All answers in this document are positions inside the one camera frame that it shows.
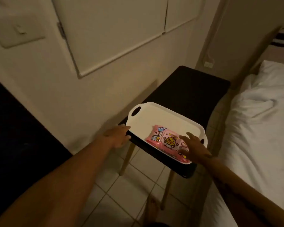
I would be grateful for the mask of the person's right hand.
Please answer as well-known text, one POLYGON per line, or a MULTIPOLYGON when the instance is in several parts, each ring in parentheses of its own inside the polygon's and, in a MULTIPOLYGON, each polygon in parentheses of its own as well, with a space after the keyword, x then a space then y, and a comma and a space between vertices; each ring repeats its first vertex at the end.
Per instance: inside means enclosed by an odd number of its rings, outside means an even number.
POLYGON ((193 135, 190 132, 186 133, 187 136, 180 135, 179 138, 182 139, 187 148, 189 153, 187 155, 187 159, 196 164, 203 164, 205 158, 211 159, 213 156, 211 155, 210 151, 201 143, 201 140, 193 135))

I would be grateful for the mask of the person's left hand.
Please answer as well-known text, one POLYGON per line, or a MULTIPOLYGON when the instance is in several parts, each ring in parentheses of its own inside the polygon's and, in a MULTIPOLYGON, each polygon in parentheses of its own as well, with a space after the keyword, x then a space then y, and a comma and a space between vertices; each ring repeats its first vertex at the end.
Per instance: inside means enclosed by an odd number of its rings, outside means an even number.
POLYGON ((103 133, 103 137, 107 138, 111 142, 113 148, 121 148, 125 143, 121 139, 125 135, 128 135, 127 132, 131 126, 126 126, 125 124, 114 126, 103 133))

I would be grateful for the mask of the person's right forearm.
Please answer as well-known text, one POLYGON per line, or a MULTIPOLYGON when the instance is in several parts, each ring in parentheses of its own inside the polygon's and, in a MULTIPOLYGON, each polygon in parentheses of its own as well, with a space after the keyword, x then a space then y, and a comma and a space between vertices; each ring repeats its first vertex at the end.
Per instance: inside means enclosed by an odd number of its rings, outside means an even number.
POLYGON ((220 162, 204 154, 200 164, 211 175, 238 227, 284 227, 284 210, 220 162))

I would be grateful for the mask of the person's left forearm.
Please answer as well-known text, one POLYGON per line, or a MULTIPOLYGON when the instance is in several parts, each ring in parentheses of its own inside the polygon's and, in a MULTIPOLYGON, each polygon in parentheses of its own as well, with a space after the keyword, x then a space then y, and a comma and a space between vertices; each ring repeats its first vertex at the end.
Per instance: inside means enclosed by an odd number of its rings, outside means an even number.
POLYGON ((44 176, 0 216, 0 227, 74 227, 113 140, 102 136, 44 176))

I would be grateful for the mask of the pink cartoon wet wipes packet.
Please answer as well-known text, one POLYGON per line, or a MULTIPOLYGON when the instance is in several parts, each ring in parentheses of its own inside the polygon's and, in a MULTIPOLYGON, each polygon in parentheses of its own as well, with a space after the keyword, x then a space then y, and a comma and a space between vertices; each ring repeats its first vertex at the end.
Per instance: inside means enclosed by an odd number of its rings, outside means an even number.
POLYGON ((179 153, 181 149, 188 151, 187 144, 170 129, 154 125, 145 141, 174 160, 186 165, 191 164, 191 161, 185 155, 179 153))

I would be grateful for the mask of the black table with wooden legs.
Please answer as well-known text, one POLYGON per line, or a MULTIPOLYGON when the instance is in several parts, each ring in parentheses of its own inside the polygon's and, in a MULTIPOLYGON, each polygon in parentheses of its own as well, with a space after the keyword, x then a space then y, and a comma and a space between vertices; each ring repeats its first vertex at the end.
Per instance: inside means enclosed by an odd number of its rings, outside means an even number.
MULTIPOLYGON (((227 93, 230 85, 231 82, 229 80, 186 66, 179 66, 142 103, 154 102, 159 104, 197 122, 206 130, 214 108, 227 93)), ((136 146, 170 168, 160 205, 160 208, 164 210, 174 175, 177 173, 183 178, 189 179, 194 175, 197 165, 194 163, 181 164, 155 148, 151 149, 146 144, 142 144, 142 141, 138 141, 136 136, 131 138, 130 142, 130 147, 120 171, 121 176, 124 174, 136 146)))

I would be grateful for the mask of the bed with white sheet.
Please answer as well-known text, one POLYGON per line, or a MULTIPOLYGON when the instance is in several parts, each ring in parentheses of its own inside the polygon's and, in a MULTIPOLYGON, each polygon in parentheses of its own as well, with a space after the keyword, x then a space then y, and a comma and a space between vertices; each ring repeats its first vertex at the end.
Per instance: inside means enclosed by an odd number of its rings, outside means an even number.
POLYGON ((257 86, 257 75, 245 78, 231 102, 218 156, 284 210, 284 88, 257 86))

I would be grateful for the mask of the dark furniture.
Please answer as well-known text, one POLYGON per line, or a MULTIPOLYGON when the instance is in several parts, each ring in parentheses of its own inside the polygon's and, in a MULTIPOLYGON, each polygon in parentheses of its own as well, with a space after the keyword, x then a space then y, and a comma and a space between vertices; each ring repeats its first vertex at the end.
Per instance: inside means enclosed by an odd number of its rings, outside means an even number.
POLYGON ((72 154, 0 83, 0 216, 72 154))

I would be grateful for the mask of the wide white cabinet door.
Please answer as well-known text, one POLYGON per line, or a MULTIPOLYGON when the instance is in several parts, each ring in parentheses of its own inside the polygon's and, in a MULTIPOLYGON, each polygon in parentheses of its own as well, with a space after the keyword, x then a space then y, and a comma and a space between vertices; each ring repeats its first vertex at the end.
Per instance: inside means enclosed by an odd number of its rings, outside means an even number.
POLYGON ((52 0, 79 77, 160 37, 168 0, 52 0))

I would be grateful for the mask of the white pillow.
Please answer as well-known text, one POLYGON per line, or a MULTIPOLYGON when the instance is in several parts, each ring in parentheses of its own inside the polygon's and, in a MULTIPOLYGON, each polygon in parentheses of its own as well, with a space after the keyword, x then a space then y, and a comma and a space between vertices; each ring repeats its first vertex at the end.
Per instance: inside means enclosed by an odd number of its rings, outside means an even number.
POLYGON ((255 85, 284 88, 284 64, 264 60, 260 65, 255 85))

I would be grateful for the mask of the metal door hinge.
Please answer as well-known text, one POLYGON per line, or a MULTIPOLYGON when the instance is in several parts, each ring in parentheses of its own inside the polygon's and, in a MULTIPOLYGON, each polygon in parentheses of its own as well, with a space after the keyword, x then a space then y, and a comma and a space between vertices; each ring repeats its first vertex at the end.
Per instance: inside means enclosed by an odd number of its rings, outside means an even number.
POLYGON ((66 35, 65 35, 65 32, 64 32, 64 28, 63 28, 62 23, 61 23, 60 21, 57 22, 57 28, 58 28, 58 30, 59 30, 59 33, 60 33, 61 37, 62 37, 64 40, 66 40, 67 38, 66 38, 66 35))

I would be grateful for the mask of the wooden headboard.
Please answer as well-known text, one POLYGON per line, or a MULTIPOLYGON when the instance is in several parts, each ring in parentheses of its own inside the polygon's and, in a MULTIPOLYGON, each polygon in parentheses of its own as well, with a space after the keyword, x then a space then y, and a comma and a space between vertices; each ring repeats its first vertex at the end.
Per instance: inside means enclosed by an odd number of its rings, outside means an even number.
POLYGON ((246 61, 238 77, 231 82, 230 89, 237 89, 242 84, 245 77, 249 74, 257 75, 260 65, 264 60, 284 64, 284 48, 270 45, 278 33, 284 33, 284 26, 281 26, 272 33, 268 34, 268 36, 264 39, 264 42, 260 43, 256 51, 246 61))

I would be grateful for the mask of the narrow white cabinet door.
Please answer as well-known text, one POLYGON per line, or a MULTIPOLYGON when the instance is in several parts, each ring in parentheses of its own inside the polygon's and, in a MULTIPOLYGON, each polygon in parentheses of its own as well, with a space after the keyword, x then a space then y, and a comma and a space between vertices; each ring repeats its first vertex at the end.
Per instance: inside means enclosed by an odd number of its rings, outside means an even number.
POLYGON ((201 14, 206 0, 168 0, 165 32, 195 20, 201 14))

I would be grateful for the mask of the dark striped cloth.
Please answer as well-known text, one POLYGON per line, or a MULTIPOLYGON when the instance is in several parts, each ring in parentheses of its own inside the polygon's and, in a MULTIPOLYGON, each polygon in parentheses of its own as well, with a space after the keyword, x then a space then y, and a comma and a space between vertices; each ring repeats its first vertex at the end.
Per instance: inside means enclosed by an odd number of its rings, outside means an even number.
POLYGON ((270 45, 284 48, 284 33, 278 33, 270 45))

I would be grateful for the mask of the white wall switch plate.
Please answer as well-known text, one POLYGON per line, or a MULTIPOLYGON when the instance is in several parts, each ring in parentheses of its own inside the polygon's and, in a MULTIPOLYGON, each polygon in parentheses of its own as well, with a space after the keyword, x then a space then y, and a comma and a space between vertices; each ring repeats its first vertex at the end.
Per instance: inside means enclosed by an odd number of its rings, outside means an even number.
POLYGON ((46 38, 38 18, 33 14, 0 16, 0 45, 11 48, 46 38))

